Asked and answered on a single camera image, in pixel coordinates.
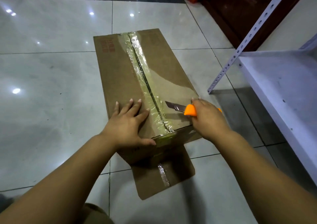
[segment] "white shelf board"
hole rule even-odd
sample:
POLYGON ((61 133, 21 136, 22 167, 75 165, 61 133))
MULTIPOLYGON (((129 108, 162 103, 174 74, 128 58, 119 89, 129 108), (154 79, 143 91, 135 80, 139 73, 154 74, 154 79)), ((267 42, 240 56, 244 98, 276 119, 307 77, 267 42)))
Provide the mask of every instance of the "white shelf board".
POLYGON ((241 65, 245 78, 317 184, 314 51, 245 52, 235 64, 241 65))

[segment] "clear tape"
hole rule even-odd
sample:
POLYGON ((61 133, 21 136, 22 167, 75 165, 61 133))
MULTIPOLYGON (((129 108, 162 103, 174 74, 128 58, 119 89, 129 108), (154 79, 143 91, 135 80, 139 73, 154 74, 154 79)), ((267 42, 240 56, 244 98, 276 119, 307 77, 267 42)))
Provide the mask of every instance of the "clear tape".
POLYGON ((155 84, 136 32, 122 33, 121 35, 124 38, 126 51, 143 91, 145 102, 149 106, 150 115, 159 130, 160 136, 174 133, 171 123, 165 119, 162 113, 164 105, 157 95, 155 84))
POLYGON ((169 186, 170 186, 170 183, 169 183, 169 181, 168 181, 168 179, 167 179, 167 177, 166 177, 164 167, 163 167, 163 165, 162 165, 161 163, 158 164, 158 169, 159 169, 159 172, 160 172, 160 174, 161 174, 161 177, 162 177, 164 186, 169 187, 169 186))

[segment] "forearm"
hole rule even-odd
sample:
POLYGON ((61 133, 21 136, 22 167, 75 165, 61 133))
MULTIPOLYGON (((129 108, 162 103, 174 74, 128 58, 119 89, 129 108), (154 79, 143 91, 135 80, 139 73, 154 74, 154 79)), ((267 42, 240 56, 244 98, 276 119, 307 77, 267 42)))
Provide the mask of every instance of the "forearm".
POLYGON ((215 143, 259 223, 316 223, 316 199, 271 165, 236 132, 215 143))
POLYGON ((95 136, 0 215, 1 223, 70 223, 115 153, 95 136))

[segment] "wooden door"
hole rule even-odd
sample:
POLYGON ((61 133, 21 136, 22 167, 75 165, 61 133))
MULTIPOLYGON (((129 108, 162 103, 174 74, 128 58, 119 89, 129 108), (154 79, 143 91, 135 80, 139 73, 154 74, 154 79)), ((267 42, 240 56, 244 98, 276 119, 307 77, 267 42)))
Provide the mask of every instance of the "wooden door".
MULTIPOLYGON (((203 0, 232 45, 237 48, 271 0, 203 0)), ((245 50, 255 51, 298 0, 282 0, 245 50)))

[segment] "cardboard box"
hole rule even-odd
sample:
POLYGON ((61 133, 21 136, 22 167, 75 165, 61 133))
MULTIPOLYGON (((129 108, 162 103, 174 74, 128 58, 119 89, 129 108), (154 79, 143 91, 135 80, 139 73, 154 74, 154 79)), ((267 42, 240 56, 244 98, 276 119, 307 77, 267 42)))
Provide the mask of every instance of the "cardboard box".
POLYGON ((116 101, 123 106, 131 98, 142 99, 141 111, 150 108, 139 135, 153 138, 156 146, 118 151, 132 168, 139 197, 192 177, 195 169, 184 144, 200 135, 165 100, 188 105, 198 95, 160 30, 95 36, 94 43, 108 117, 116 101))

